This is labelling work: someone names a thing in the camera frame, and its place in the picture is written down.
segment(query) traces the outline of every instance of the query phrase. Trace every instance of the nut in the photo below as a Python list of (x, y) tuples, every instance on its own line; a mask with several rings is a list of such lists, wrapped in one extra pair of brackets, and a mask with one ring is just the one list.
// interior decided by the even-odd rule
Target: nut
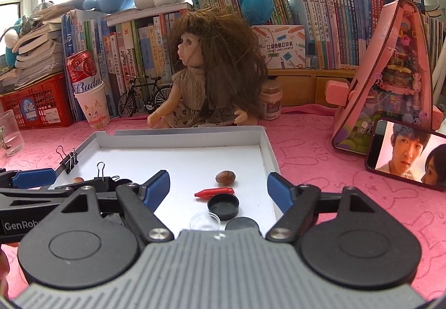
[(236, 175), (232, 171), (223, 171), (215, 176), (215, 180), (218, 184), (222, 184), (223, 186), (228, 186), (236, 179)]

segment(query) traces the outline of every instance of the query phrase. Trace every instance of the bicycle wheel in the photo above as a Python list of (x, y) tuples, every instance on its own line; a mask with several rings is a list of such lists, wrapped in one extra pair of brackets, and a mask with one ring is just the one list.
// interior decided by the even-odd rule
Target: bicycle wheel
[(155, 93), (153, 97), (153, 105), (157, 108), (162, 103), (164, 103), (169, 97), (170, 91), (172, 90), (171, 83), (165, 83), (159, 86), (160, 90)]
[(135, 97), (127, 93), (122, 94), (118, 102), (118, 114), (120, 117), (131, 117), (137, 110)]

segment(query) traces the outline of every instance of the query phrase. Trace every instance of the red marker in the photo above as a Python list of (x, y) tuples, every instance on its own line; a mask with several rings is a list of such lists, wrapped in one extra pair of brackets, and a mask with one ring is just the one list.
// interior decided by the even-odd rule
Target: red marker
[(208, 198), (212, 198), (213, 196), (222, 193), (234, 194), (234, 190), (229, 187), (204, 189), (198, 193), (195, 193), (195, 197), (207, 200)]

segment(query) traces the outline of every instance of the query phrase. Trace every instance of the doll's dress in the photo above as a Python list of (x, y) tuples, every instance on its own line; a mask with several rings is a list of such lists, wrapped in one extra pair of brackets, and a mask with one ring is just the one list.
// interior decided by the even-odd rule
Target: doll's dress
[(198, 113), (205, 99), (204, 73), (201, 68), (186, 67), (172, 76), (173, 83), (180, 85), (181, 100), (177, 108), (164, 117), (172, 128), (193, 128), (229, 126), (236, 118), (235, 108), (225, 96), (223, 86), (219, 88), (219, 98), (214, 113), (206, 120)]

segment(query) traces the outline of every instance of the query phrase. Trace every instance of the paper cup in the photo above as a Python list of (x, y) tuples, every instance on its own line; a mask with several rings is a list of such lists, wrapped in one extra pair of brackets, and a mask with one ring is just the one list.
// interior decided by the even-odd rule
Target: paper cup
[(105, 98), (104, 81), (84, 93), (74, 94), (93, 129), (101, 129), (110, 122)]

